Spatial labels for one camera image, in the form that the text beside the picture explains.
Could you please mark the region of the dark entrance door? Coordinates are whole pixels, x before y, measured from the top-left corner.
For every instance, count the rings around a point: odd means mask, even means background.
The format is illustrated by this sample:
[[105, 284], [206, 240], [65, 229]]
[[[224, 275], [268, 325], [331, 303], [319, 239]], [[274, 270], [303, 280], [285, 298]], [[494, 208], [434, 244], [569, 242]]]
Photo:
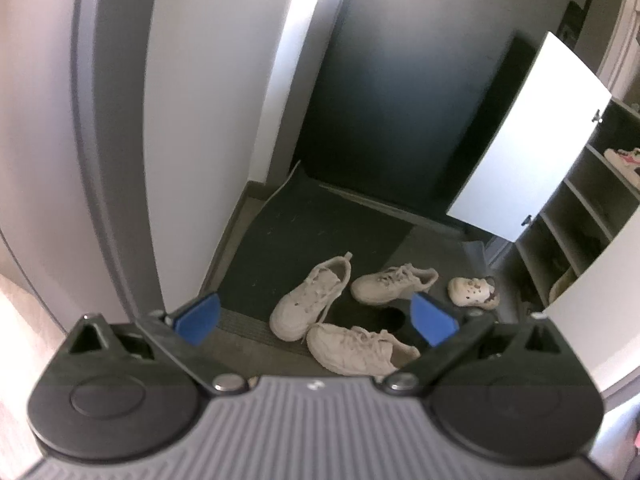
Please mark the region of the dark entrance door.
[[570, 3], [344, 0], [296, 154], [309, 177], [442, 218], [487, 90], [511, 93]]

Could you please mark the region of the dark ribbed door mat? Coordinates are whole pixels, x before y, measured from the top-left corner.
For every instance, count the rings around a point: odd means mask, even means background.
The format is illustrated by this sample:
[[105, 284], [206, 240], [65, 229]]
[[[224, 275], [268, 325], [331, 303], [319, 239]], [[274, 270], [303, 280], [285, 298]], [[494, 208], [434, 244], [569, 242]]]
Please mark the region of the dark ribbed door mat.
[[268, 326], [278, 301], [318, 263], [352, 253], [352, 278], [386, 268], [412, 225], [333, 193], [306, 176], [292, 177], [250, 222], [218, 287], [218, 327], [304, 356]]

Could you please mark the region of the white cabinet door right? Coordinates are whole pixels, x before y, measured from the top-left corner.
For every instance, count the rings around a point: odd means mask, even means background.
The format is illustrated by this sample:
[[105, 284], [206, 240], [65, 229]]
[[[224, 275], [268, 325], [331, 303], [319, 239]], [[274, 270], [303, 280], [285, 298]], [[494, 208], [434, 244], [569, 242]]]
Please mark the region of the white cabinet door right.
[[639, 366], [638, 214], [577, 281], [546, 309], [599, 390]]

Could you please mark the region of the cream clog with charms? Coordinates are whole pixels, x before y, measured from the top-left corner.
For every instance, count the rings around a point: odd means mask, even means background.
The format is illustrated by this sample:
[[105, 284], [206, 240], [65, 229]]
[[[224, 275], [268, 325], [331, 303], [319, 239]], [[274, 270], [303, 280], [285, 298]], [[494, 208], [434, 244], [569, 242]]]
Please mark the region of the cream clog with charms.
[[447, 292], [452, 303], [460, 308], [494, 310], [500, 302], [498, 290], [488, 278], [453, 278]]

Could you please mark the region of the grey shoe cabinet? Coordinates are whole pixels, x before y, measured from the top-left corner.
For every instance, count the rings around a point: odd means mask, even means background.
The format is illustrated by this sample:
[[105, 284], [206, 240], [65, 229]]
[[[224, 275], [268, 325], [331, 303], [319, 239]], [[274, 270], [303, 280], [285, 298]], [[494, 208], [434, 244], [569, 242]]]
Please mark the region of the grey shoe cabinet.
[[526, 312], [544, 310], [584, 274], [639, 207], [604, 152], [639, 148], [639, 107], [612, 99], [600, 125], [535, 220], [515, 242]]

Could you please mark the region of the pink white sneaker on shelf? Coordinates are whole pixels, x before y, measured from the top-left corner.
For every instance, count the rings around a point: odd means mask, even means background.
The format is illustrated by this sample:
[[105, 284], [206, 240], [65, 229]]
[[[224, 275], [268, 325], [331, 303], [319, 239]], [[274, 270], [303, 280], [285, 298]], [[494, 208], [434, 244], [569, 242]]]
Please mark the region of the pink white sneaker on shelf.
[[631, 151], [613, 150], [608, 148], [604, 152], [604, 157], [614, 168], [627, 180], [636, 182], [639, 180], [639, 149]]

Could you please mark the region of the white cabinet door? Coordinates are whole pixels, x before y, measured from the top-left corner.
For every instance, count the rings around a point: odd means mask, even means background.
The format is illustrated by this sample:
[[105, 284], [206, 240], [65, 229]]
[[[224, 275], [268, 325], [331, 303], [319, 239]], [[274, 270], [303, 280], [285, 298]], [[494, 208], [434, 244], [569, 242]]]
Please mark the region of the white cabinet door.
[[546, 309], [599, 390], [639, 366], [638, 214], [577, 281]]
[[447, 216], [516, 242], [574, 165], [611, 99], [599, 77], [547, 32]]

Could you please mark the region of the white cabinet door left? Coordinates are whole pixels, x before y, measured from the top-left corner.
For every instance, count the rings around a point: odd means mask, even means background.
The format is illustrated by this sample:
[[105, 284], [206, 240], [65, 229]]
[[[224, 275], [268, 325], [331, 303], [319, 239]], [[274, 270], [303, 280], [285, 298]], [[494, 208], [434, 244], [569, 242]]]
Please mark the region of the white cabinet door left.
[[516, 242], [574, 165], [611, 99], [599, 77], [547, 32], [447, 216]]

